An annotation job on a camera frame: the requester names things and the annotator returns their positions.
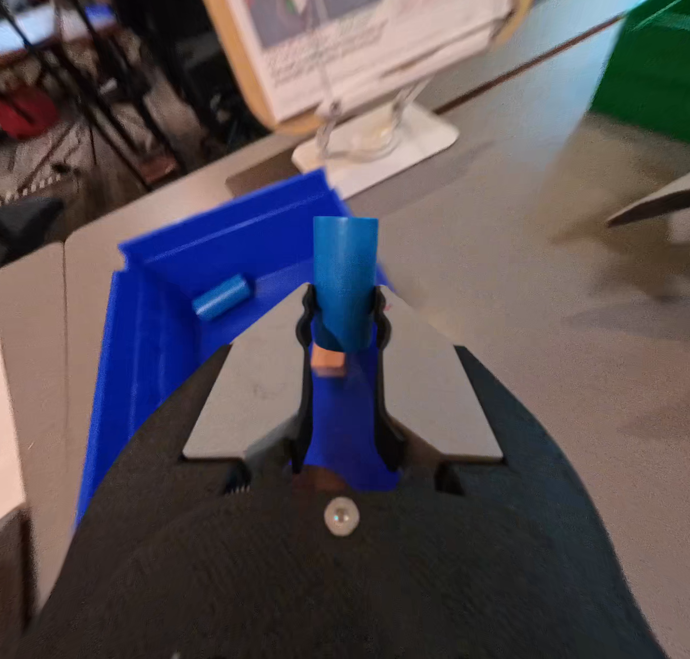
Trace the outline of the green plastic bin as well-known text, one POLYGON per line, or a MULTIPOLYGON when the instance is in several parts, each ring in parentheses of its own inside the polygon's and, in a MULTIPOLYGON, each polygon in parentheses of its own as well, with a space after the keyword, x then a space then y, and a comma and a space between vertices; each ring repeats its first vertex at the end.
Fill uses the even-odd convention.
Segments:
POLYGON ((629 11, 591 111, 689 142, 689 0, 643 0, 629 11))

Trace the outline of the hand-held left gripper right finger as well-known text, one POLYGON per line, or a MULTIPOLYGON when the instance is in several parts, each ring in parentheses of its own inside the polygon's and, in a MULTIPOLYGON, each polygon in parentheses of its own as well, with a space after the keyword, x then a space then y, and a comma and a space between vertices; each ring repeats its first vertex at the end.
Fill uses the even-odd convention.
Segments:
POLYGON ((453 343, 376 288, 375 445, 388 469, 499 463, 504 453, 453 343))

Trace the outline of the blue plastic bin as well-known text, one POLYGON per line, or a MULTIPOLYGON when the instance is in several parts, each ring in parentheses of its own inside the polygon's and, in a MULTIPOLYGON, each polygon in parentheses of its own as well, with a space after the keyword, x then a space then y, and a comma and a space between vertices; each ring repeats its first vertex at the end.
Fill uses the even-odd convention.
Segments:
POLYGON ((298 175, 120 243, 76 523, 145 420, 186 379, 289 292, 313 281, 313 218, 350 211, 322 170, 298 175), (193 300, 234 275, 253 296, 202 321, 193 300))

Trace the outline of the natural wooden plank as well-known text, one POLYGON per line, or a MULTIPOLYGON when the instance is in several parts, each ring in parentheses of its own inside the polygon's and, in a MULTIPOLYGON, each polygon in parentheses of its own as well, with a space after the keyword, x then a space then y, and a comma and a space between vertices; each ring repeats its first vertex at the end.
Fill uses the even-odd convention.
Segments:
POLYGON ((343 378, 347 372, 346 353, 312 345, 310 365, 320 378, 343 378))

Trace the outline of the black office chair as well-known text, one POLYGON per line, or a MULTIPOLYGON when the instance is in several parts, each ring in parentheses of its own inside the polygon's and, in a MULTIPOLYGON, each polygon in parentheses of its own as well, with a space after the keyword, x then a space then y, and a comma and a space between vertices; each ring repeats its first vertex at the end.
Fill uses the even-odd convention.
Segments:
POLYGON ((64 200, 56 197, 25 197, 2 205, 1 267, 43 246, 64 208, 64 200))

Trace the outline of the blue wooden cylinder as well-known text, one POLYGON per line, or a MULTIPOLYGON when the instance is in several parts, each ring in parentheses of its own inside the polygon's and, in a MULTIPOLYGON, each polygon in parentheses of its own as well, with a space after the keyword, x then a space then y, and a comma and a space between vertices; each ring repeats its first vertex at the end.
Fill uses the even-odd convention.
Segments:
POLYGON ((317 216, 313 232, 315 342, 342 353, 366 349, 373 329, 378 220, 317 216))
POLYGON ((202 321, 219 318, 229 310, 251 299, 253 290, 244 275, 230 277, 193 300, 196 316, 202 321))

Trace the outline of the printed instruction sheet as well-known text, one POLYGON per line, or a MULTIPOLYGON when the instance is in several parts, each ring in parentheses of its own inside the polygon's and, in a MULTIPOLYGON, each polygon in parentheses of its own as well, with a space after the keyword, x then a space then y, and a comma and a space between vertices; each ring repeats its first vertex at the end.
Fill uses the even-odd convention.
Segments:
POLYGON ((206 0, 270 129, 366 104, 484 50, 515 0, 206 0))

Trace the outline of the red bag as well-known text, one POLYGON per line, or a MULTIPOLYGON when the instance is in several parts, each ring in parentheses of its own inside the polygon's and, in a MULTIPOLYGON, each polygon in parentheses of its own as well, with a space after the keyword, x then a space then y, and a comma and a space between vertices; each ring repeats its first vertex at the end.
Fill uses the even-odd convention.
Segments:
POLYGON ((42 136, 60 121, 50 96, 36 86, 1 92, 1 130, 16 141, 42 136))

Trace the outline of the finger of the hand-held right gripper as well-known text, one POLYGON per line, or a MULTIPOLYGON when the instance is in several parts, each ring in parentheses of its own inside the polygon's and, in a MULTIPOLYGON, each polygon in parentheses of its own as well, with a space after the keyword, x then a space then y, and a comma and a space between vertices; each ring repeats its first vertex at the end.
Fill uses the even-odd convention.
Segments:
POLYGON ((607 218, 608 227, 642 222, 689 209, 689 174, 607 218))

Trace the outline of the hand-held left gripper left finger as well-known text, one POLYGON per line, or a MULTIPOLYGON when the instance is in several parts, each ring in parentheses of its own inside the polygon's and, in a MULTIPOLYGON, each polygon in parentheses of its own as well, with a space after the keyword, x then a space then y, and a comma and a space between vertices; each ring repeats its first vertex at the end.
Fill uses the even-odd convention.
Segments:
POLYGON ((184 446, 188 460, 253 469, 282 448, 302 470, 313 435, 315 288, 302 284, 235 338, 184 446))

